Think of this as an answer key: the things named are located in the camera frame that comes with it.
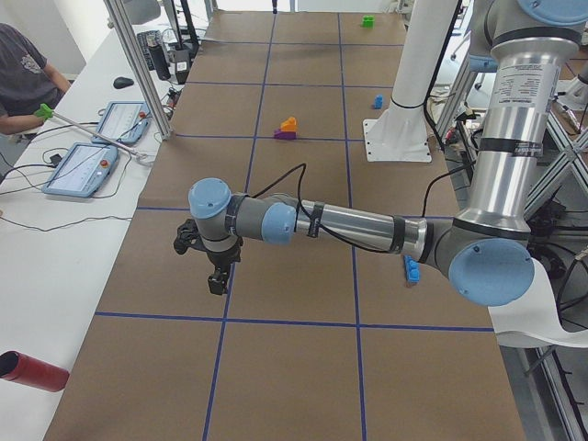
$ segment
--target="white table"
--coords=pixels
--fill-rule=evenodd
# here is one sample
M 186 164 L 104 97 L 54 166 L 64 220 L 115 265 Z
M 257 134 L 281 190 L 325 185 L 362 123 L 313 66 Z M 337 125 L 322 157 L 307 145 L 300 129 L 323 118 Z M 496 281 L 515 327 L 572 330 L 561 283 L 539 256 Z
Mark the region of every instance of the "white table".
M 137 84 L 116 90 L 112 82 L 117 76 L 134 77 L 112 31 L 56 110 L 75 121 L 98 121 L 97 111 L 109 101 L 143 100 Z M 159 96 L 165 95 L 169 83 L 158 80 L 154 72 L 153 80 Z M 48 121 L 41 130 L 56 125 Z M 156 125 L 150 124 L 137 144 L 138 151 L 157 154 L 160 138 L 154 136 L 156 131 Z M 88 142 L 89 138 L 80 130 L 67 129 L 40 135 L 17 165 L 39 164 L 46 150 L 69 148 L 77 141 Z M 116 170 L 97 196 L 114 192 L 127 158 L 121 154 Z M 23 169 L 35 184 L 47 180 L 50 173 L 46 171 L 51 169 Z M 45 229 L 87 217 L 130 218 L 149 173 L 148 166 L 133 160 L 113 198 L 59 198 L 29 189 L 0 195 L 0 210 L 7 219 Z M 13 172 L 0 186 L 0 193 L 27 186 Z M 0 220 L 0 353 L 17 350 L 71 369 L 128 227 L 124 220 L 97 220 L 54 232 L 35 232 Z M 0 381 L 0 440 L 41 440 L 61 396 L 60 392 Z

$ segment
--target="computer mouse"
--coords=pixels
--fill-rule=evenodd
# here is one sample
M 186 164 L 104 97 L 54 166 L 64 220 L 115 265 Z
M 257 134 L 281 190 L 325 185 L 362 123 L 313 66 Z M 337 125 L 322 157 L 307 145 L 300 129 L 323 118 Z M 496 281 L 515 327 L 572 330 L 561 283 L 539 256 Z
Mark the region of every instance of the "computer mouse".
M 114 83 L 112 85 L 115 89 L 124 89 L 125 87 L 129 87 L 130 85 L 134 85 L 135 82 L 132 81 L 130 78 L 126 78 L 124 76 L 119 76 L 114 79 Z

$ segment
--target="robotic arm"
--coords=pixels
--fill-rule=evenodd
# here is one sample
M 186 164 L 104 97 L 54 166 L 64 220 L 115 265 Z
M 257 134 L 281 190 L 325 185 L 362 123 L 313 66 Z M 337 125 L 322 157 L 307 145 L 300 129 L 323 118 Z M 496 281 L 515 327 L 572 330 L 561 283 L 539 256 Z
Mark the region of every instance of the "robotic arm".
M 407 220 L 284 195 L 251 198 L 232 194 L 220 179 L 203 179 L 190 189 L 194 219 L 178 228 L 175 249 L 207 253 L 215 266 L 211 292 L 226 292 L 243 237 L 287 244 L 294 232 L 321 231 L 408 254 L 481 305 L 504 305 L 526 292 L 534 277 L 526 196 L 560 67 L 578 50 L 588 2 L 477 0 L 475 13 L 472 50 L 491 54 L 498 70 L 468 206 L 453 220 Z

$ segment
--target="red cylinder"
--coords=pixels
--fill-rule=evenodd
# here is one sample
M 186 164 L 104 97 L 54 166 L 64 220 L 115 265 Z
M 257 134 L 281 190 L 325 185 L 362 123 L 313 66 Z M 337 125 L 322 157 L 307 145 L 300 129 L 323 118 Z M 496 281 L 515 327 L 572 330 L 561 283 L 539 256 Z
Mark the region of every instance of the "red cylinder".
M 65 387 L 69 377 L 70 373 L 61 367 L 16 351 L 8 351 L 0 356 L 0 379 L 57 392 Z

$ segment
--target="orange block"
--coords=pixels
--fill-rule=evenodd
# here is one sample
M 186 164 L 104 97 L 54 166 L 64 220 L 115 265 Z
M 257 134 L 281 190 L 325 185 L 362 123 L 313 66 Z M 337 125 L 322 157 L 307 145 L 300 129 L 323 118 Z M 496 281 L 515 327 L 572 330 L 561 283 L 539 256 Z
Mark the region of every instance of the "orange block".
M 281 131 L 298 131 L 298 122 L 294 117 L 286 119 L 279 125 Z

